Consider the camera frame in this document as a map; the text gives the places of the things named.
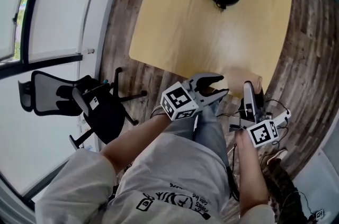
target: person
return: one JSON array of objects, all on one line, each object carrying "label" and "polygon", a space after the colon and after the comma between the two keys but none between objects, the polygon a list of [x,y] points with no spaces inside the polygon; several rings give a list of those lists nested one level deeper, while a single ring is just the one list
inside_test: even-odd
[{"label": "person", "polygon": [[[223,223],[229,200],[227,147],[218,104],[172,122],[157,113],[107,144],[79,149],[35,205],[37,223]],[[268,191],[247,131],[235,133],[241,224],[274,223]],[[115,198],[116,174],[130,163]]]},{"label": "person", "polygon": [[279,150],[273,157],[267,160],[267,168],[264,170],[264,178],[271,196],[271,207],[275,212],[275,220],[279,224],[284,223],[317,223],[312,213],[307,219],[302,211],[300,192],[294,186],[290,176],[281,166],[281,161],[288,151]]}]

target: office chair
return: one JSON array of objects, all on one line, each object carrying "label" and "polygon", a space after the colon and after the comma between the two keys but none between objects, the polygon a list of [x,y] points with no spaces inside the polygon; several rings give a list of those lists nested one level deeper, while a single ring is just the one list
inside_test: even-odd
[{"label": "office chair", "polygon": [[73,147],[78,149],[94,132],[102,142],[108,144],[119,136],[125,117],[133,125],[138,124],[127,113],[122,102],[147,95],[146,91],[142,91],[138,95],[119,97],[120,72],[121,68],[115,70],[114,83],[100,84],[89,75],[77,81],[69,81],[36,70],[32,72],[31,81],[18,82],[20,103],[25,111],[34,110],[39,116],[79,116],[84,112],[84,118],[91,129],[77,140],[69,136]]}]

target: wooden floor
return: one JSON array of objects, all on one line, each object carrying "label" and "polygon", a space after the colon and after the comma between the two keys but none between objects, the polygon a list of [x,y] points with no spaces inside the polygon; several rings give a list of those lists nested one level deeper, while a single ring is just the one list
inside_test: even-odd
[{"label": "wooden floor", "polygon": [[[161,92],[183,78],[129,58],[141,2],[114,0],[103,51],[101,80],[113,80],[114,70],[123,67],[121,95],[148,91],[146,98],[125,104],[131,116],[143,122],[159,104]],[[285,43],[265,95],[267,100],[281,101],[292,112],[288,135],[280,145],[286,146],[290,152],[283,166],[292,177],[298,174],[319,146],[339,107],[337,16],[339,5],[333,0],[292,0]],[[239,104],[239,99],[228,95],[220,111],[233,113]],[[283,111],[275,102],[270,102],[267,108],[274,115]],[[230,149],[234,135],[227,131],[227,118],[221,122]],[[123,131],[127,128],[131,128],[128,122]],[[260,158],[275,148],[271,145],[261,147],[258,151]],[[238,177],[237,159],[235,175]],[[231,200],[225,221],[235,223],[238,214],[238,205]]]}]

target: table top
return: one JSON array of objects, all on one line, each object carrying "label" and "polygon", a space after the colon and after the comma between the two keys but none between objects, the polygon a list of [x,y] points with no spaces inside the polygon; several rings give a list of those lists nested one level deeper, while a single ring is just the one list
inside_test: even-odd
[{"label": "table top", "polygon": [[[291,1],[240,0],[222,12],[213,0],[143,0],[129,55],[186,78],[246,69],[263,77],[265,92],[285,40]],[[227,86],[225,78],[214,87]]]}]

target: shoe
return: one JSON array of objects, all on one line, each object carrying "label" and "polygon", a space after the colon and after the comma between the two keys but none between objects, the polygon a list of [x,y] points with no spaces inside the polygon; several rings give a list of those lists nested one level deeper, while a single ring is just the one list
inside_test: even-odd
[{"label": "shoe", "polygon": [[286,149],[279,150],[273,157],[271,157],[270,159],[267,160],[267,165],[269,165],[270,161],[272,161],[274,159],[283,160],[287,154],[288,154],[288,150],[286,150]]}]

